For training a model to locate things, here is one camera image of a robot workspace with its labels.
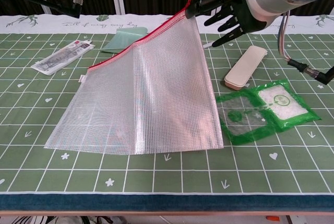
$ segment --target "grid lines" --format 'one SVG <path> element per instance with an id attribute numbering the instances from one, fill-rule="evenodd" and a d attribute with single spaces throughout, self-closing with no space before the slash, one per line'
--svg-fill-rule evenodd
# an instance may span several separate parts
<path id="1" fill-rule="evenodd" d="M 203 43 L 218 37 L 201 34 Z M 90 34 L 90 38 L 97 45 L 95 49 L 54 75 L 45 76 L 32 70 L 31 64 L 73 40 L 87 39 L 87 35 L 49 34 L 43 38 L 43 34 L 36 34 L 31 40 L 26 34 L 2 36 L 0 194 L 333 194 L 333 86 L 321 86 L 283 66 L 272 34 L 244 35 L 219 48 L 205 49 L 215 95 L 232 92 L 221 80 L 254 44 L 266 48 L 268 55 L 248 86 L 287 78 L 293 91 L 322 121 L 241 146 L 232 146 L 225 137 L 224 149 L 217 150 L 113 156 L 44 149 L 80 86 L 80 75 L 110 57 L 99 51 L 110 40 L 109 34 Z M 333 41 L 322 41 L 316 34 L 294 34 L 287 37 L 286 49 L 294 59 L 326 71 L 334 61 L 334 51 L 329 47 Z"/>

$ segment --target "robotic hand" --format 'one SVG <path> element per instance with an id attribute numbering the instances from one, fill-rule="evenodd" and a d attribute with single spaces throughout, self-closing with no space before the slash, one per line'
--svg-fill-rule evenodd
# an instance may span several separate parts
<path id="1" fill-rule="evenodd" d="M 232 15 L 227 22 L 218 28 L 218 31 L 222 32 L 236 27 L 215 41 L 212 44 L 215 47 L 238 38 L 245 33 L 262 30 L 268 27 L 281 14 L 284 14 L 281 24 L 281 28 L 284 29 L 281 30 L 280 28 L 278 35 L 280 54 L 289 65 L 294 66 L 302 73 L 309 74 L 326 85 L 334 78 L 334 67 L 324 74 L 309 68 L 306 64 L 291 59 L 284 50 L 285 15 L 289 16 L 288 12 L 290 10 L 312 1 L 315 0 L 197 0 L 188 6 L 186 16 L 190 18 L 201 15 L 221 6 L 221 10 L 204 23 L 205 26 L 208 26 Z"/>

